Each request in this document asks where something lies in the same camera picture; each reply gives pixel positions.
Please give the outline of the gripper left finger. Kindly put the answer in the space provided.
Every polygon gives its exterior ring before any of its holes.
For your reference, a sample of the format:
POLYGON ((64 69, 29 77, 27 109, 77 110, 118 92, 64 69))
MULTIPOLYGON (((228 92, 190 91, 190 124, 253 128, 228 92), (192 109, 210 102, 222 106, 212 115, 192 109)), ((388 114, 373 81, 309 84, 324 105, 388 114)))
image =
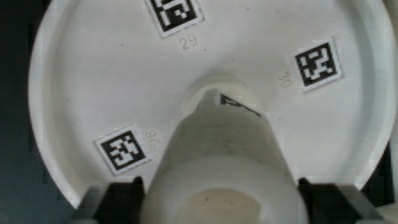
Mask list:
POLYGON ((112 183, 105 189, 93 187, 86 193, 70 224, 141 224, 144 180, 112 183))

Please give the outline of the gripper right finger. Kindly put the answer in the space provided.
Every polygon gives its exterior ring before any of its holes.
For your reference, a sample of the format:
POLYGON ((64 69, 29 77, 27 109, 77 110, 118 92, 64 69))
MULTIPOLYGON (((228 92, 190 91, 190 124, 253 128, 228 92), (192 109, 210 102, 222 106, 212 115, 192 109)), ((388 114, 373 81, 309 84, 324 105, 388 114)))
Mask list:
POLYGON ((309 224, 386 224, 386 218, 354 185, 299 180, 309 224))

